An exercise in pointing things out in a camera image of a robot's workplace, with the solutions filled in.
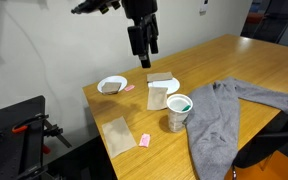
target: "gray cloth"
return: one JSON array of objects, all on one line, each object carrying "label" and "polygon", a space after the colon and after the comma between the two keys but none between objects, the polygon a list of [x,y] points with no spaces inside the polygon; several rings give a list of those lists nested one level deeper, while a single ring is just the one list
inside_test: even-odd
[{"label": "gray cloth", "polygon": [[202,180],[224,179],[236,154],[240,119],[238,98],[288,114],[288,94],[227,78],[194,90],[187,132],[195,169]]}]

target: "white paper plate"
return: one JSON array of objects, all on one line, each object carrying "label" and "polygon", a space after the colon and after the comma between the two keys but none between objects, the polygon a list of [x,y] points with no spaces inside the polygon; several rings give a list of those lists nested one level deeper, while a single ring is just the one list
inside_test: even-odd
[{"label": "white paper plate", "polygon": [[147,85],[148,87],[166,87],[168,88],[166,94],[172,94],[180,88],[180,82],[176,78],[166,81],[153,81]]},{"label": "white paper plate", "polygon": [[106,82],[120,82],[120,83],[122,83],[121,87],[118,91],[122,91],[127,85],[127,80],[125,79],[125,77],[123,77],[123,76],[110,76],[110,77],[103,79],[101,82],[98,83],[97,90],[99,92],[102,93],[102,87],[104,86],[104,84]]}]

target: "pink object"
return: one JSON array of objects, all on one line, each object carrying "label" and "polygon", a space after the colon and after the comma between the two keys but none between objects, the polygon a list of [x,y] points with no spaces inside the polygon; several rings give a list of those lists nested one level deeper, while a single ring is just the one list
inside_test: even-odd
[{"label": "pink object", "polygon": [[148,147],[148,145],[150,144],[150,140],[151,140],[151,135],[142,134],[142,138],[141,138],[139,146]]},{"label": "pink object", "polygon": [[134,85],[129,85],[129,86],[127,86],[124,90],[125,90],[125,91],[130,91],[130,90],[132,90],[132,89],[134,89],[134,88],[135,88]]}]

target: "wooden table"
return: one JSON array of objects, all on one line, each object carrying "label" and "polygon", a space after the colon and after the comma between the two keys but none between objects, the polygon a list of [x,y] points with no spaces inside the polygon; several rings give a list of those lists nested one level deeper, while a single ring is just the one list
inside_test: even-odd
[{"label": "wooden table", "polygon": [[[135,141],[151,134],[148,148],[134,147],[111,159],[119,179],[197,179],[190,157],[186,130],[168,129],[167,110],[146,110],[149,73],[172,72],[181,87],[176,93],[189,94],[195,88],[228,76],[272,90],[288,93],[288,47],[224,35],[152,63],[121,73],[129,92],[101,95],[97,83],[83,88],[96,125],[105,144],[102,124],[124,116]],[[238,149],[241,149],[280,111],[240,100],[241,119]]]}]

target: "white paper cup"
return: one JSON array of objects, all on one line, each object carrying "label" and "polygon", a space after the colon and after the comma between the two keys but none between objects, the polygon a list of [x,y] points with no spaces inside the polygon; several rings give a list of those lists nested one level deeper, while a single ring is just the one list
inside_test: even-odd
[{"label": "white paper cup", "polygon": [[[183,94],[174,94],[167,98],[168,107],[168,126],[172,132],[179,132],[185,127],[185,119],[190,113],[193,102],[192,100]],[[186,106],[190,108],[186,111],[183,109]]]}]

